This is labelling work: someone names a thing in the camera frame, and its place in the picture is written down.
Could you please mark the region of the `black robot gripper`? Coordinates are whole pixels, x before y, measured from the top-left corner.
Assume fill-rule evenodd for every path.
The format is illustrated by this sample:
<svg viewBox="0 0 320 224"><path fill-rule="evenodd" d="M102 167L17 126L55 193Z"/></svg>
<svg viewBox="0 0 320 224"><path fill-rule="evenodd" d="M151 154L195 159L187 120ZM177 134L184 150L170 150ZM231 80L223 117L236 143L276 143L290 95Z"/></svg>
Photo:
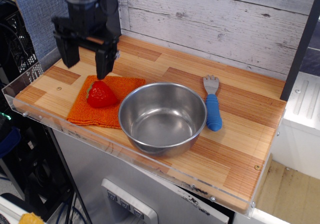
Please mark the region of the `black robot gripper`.
<svg viewBox="0 0 320 224"><path fill-rule="evenodd" d="M103 80L112 72L117 43L106 28L100 0L65 0L68 17L53 17L54 37L63 63L71 68L79 62L79 47L95 52L96 76Z"/></svg>

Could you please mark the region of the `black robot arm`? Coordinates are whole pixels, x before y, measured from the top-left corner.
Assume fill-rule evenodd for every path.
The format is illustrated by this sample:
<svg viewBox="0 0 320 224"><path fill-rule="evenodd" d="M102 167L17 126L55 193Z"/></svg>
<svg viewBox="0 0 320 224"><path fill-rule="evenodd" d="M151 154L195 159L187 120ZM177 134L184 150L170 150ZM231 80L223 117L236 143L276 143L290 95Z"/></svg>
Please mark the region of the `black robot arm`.
<svg viewBox="0 0 320 224"><path fill-rule="evenodd" d="M68 17L53 17L54 37L64 64L80 61L79 48L95 52L96 75L102 80L113 70L119 52L120 33L112 31L108 18L117 14L118 0L65 0Z"/></svg>

